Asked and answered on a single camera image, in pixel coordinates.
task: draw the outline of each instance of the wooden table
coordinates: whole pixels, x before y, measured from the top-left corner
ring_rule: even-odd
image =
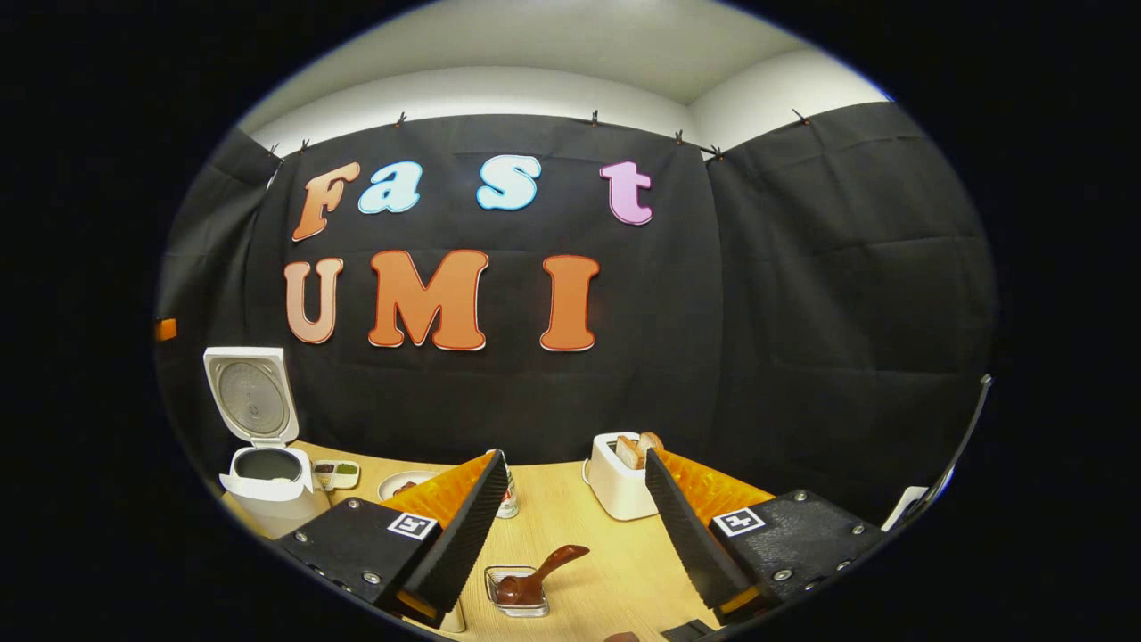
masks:
[[[329,494],[332,504],[349,497],[379,503],[377,489],[389,476],[404,471],[443,472],[452,468],[365,457],[301,441],[290,446],[308,453],[313,460],[350,460],[361,464],[356,488],[333,490]],[[662,631],[693,619],[720,628],[689,582],[662,519],[652,515],[621,522],[610,518],[583,482],[581,471],[582,462],[511,466],[519,513],[508,520],[495,520],[471,569],[460,595],[467,629],[430,631],[460,641],[508,642],[602,642],[612,634],[631,631],[642,642],[650,642],[665,640]],[[261,535],[229,494],[222,502]],[[551,574],[543,583],[551,606],[547,617],[510,618],[488,601],[485,568],[500,564],[537,568],[564,544],[586,546],[590,553]]]

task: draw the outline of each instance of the white plate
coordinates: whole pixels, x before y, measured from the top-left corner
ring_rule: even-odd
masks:
[[[381,502],[387,502],[393,498],[393,493],[395,493],[402,486],[413,482],[423,483],[439,473],[430,473],[428,471],[405,471],[403,473],[396,473],[395,476],[380,482],[380,487],[377,488],[377,495],[380,496]]]

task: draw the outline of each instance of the brown spoon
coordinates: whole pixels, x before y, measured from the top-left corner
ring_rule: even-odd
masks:
[[[553,553],[547,556],[547,561],[543,562],[543,566],[539,567],[539,570],[534,575],[526,577],[509,575],[501,579],[499,586],[495,587],[495,601],[500,604],[542,604],[543,579],[555,569],[570,560],[577,560],[586,553],[590,553],[590,548],[574,544],[556,548]]]

